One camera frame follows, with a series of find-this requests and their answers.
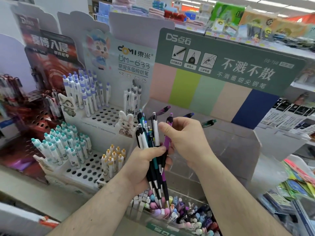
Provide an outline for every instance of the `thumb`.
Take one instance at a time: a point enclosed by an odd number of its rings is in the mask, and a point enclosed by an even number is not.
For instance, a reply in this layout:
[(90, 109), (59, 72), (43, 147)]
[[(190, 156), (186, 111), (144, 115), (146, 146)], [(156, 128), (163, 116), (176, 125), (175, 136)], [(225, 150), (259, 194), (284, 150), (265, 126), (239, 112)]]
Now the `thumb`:
[(152, 160), (154, 157), (162, 156), (163, 153), (166, 152), (166, 147), (150, 147), (142, 150), (142, 156), (147, 160)]
[(164, 133), (164, 135), (168, 136), (170, 139), (175, 137), (177, 131), (174, 128), (172, 128), (169, 124), (165, 122), (160, 122), (158, 124), (158, 127)]

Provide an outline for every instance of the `right hand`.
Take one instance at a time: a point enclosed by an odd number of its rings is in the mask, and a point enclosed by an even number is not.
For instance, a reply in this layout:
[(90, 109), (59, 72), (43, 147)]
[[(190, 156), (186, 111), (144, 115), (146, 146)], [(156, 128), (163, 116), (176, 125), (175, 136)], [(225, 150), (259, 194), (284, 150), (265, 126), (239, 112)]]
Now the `right hand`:
[(174, 147), (192, 169), (202, 158), (214, 155), (199, 121), (177, 117), (173, 119), (172, 127), (165, 122), (160, 122), (158, 126), (172, 140)]

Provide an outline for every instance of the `ceiling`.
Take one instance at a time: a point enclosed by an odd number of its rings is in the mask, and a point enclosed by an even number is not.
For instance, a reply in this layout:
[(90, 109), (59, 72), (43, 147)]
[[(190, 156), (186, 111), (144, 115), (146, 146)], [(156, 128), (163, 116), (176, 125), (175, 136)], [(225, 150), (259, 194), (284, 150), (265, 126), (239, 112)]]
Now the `ceiling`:
[(315, 0), (180, 0), (183, 5), (199, 8), (201, 3), (215, 4), (216, 1), (250, 6), (264, 13), (279, 13), (281, 17), (299, 16), (315, 12)]

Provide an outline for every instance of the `green package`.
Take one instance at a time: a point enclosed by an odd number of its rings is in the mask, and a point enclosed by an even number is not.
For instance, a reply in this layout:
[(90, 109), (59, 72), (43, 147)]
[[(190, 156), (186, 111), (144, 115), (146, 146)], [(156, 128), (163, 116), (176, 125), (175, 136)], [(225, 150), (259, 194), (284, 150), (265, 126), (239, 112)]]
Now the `green package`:
[(245, 7), (217, 1), (213, 8), (210, 21), (213, 23), (216, 19), (222, 19), (225, 23), (238, 25), (244, 11)]

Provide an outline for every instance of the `pink panel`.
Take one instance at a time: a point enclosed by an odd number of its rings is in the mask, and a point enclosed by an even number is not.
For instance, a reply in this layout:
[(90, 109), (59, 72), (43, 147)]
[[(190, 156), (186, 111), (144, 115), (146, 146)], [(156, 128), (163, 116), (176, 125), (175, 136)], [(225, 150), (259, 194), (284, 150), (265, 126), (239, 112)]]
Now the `pink panel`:
[(155, 63), (152, 75), (150, 98), (168, 103), (177, 69)]

